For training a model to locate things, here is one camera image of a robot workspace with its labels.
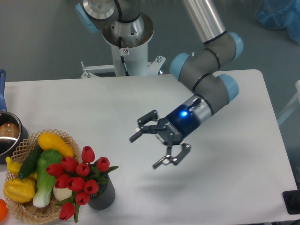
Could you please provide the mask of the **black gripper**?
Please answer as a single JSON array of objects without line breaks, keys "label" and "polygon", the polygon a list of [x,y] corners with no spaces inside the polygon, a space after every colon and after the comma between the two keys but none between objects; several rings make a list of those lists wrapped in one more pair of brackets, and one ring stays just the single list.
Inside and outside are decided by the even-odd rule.
[{"label": "black gripper", "polygon": [[[158,122],[156,125],[146,125],[150,121]],[[180,105],[167,116],[158,120],[157,110],[152,110],[137,120],[138,130],[129,138],[133,143],[143,134],[156,134],[156,137],[167,145],[166,155],[161,157],[152,168],[157,169],[161,165],[178,165],[190,152],[191,145],[181,143],[188,135],[200,126],[200,120],[187,105]],[[169,139],[172,145],[181,146],[181,150],[176,156],[172,156],[172,145],[168,144]]]}]

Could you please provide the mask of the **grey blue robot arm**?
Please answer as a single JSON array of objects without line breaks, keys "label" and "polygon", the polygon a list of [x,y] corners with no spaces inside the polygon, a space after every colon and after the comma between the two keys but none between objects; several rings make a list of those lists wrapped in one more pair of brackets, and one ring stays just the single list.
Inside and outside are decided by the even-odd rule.
[{"label": "grey blue robot arm", "polygon": [[[192,56],[181,53],[170,65],[171,74],[193,95],[167,116],[159,118],[153,110],[138,119],[134,142],[143,134],[152,134],[167,147],[166,154],[153,168],[179,164],[190,152],[184,139],[212,117],[239,93],[236,81],[229,75],[214,76],[223,65],[243,51],[241,38],[227,32],[210,0],[185,0],[204,50]],[[148,42],[153,36],[152,20],[140,10],[137,0],[81,0],[75,10],[91,33],[98,31],[111,46],[116,76],[154,75],[158,72],[148,62]]]}]

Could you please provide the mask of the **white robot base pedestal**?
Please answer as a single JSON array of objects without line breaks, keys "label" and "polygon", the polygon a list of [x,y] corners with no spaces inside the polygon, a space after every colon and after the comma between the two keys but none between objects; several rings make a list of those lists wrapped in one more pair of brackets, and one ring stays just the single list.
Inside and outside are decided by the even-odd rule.
[{"label": "white robot base pedestal", "polygon": [[105,73],[114,73],[116,77],[163,74],[164,56],[158,55],[153,61],[148,61],[148,43],[153,37],[154,26],[145,13],[141,12],[133,22],[115,21],[102,28],[101,33],[111,47],[113,64],[85,66],[82,62],[82,78]]}]

